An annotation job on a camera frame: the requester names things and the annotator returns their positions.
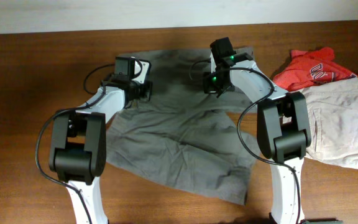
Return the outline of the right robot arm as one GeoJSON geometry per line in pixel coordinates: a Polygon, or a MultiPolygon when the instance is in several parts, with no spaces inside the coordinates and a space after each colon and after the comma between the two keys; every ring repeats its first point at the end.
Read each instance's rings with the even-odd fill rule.
{"type": "Polygon", "coordinates": [[[269,164],[273,205],[269,217],[274,223],[304,223],[301,207],[301,169],[311,131],[306,99],[274,84],[248,53],[236,52],[229,38],[210,45],[211,71],[203,77],[206,92],[222,95],[236,87],[250,100],[241,113],[257,110],[257,143],[260,154],[251,156],[269,164]]]}

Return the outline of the grey-green shorts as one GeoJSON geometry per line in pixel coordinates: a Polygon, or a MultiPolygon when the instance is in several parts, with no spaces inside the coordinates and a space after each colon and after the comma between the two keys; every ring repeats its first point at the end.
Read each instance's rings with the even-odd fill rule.
{"type": "Polygon", "coordinates": [[[115,115],[107,131],[109,164],[174,189],[242,205],[246,201],[255,137],[238,134],[228,112],[249,106],[240,90],[203,91],[208,49],[135,53],[151,63],[152,96],[115,115]]]}

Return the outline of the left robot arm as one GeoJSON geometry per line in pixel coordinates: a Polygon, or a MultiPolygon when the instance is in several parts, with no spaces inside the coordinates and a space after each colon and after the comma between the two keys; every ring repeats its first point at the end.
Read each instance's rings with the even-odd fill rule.
{"type": "Polygon", "coordinates": [[[108,122],[135,100],[150,100],[152,64],[116,57],[114,71],[101,80],[92,97],[53,118],[49,169],[68,190],[77,223],[108,223],[100,177],[106,165],[108,122]]]}

